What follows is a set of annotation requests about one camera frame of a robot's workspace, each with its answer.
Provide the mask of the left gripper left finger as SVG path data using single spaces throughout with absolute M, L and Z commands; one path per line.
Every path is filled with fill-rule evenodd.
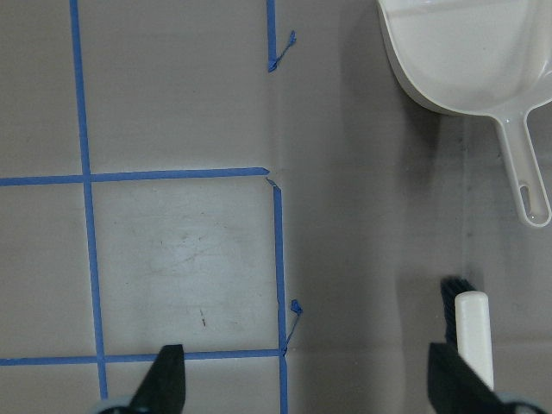
M 129 413 L 179 414 L 185 406 L 185 353 L 165 345 L 130 400 Z

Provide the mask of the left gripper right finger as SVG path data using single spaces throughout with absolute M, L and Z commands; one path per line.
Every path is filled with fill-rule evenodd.
M 508 413 L 508 406 L 447 343 L 432 342 L 427 393 L 435 413 Z

